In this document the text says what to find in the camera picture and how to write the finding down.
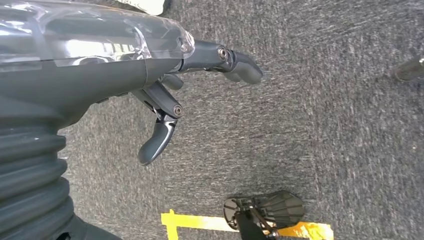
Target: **yellow tape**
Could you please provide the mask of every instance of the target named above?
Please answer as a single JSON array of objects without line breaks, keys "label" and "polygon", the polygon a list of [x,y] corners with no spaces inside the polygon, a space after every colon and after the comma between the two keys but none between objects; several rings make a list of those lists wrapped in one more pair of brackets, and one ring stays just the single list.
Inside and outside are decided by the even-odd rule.
[{"label": "yellow tape", "polygon": [[[216,216],[193,216],[175,214],[174,210],[161,214],[162,225],[166,226],[168,240],[178,240],[177,227],[238,232],[228,226],[225,218]],[[296,226],[278,230],[281,236],[309,240],[334,240],[331,226],[323,223],[299,222]]]}]

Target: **white object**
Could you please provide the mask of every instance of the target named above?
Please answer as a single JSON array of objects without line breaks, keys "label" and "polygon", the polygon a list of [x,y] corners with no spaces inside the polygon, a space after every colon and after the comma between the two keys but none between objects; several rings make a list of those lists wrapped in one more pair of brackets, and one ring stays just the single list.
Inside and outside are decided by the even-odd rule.
[{"label": "white object", "polygon": [[141,11],[158,16],[164,12],[164,5],[166,0],[117,0],[120,3],[128,4],[140,9]]}]

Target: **gray carpet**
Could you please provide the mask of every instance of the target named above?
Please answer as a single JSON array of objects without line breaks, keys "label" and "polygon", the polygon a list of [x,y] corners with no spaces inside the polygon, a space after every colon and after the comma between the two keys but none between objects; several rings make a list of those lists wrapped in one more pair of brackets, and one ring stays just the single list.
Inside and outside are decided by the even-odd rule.
[{"label": "gray carpet", "polygon": [[175,97],[186,114],[147,168],[136,154],[153,114],[131,96],[93,105],[63,131],[82,218],[126,240],[165,240],[169,209],[221,217],[227,196],[284,189],[305,200],[305,221],[331,224],[337,240],[422,239],[423,81],[389,77],[424,52],[422,0],[174,0],[165,17],[255,55],[264,81],[183,75]]}]

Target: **robotic hand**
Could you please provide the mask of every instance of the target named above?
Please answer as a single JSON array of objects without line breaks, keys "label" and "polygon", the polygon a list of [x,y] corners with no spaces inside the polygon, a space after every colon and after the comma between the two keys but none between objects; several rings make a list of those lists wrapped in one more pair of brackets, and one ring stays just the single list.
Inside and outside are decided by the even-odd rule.
[{"label": "robotic hand", "polygon": [[92,4],[0,0],[0,240],[118,240],[74,214],[58,130],[94,103],[132,93],[157,116],[139,160],[169,143],[183,108],[177,74],[260,82],[244,54],[194,40],[175,21]]},{"label": "robotic hand", "polygon": [[194,53],[171,71],[173,74],[166,74],[149,87],[131,92],[157,115],[152,137],[138,152],[138,160],[145,166],[165,149],[178,119],[183,115],[181,105],[163,86],[165,84],[173,90],[183,86],[183,81],[174,74],[206,70],[221,72],[233,82],[258,84],[261,81],[261,69],[247,55],[216,43],[199,40],[194,41],[194,48]]}]

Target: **transparent plastic cover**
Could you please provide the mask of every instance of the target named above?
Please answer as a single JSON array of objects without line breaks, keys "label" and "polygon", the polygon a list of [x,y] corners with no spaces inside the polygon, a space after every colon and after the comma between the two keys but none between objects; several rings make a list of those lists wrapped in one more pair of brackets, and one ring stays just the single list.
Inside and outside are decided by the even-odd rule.
[{"label": "transparent plastic cover", "polygon": [[61,67],[185,59],[195,50],[192,35],[176,21],[93,4],[0,0],[0,21],[0,72],[46,60]]}]

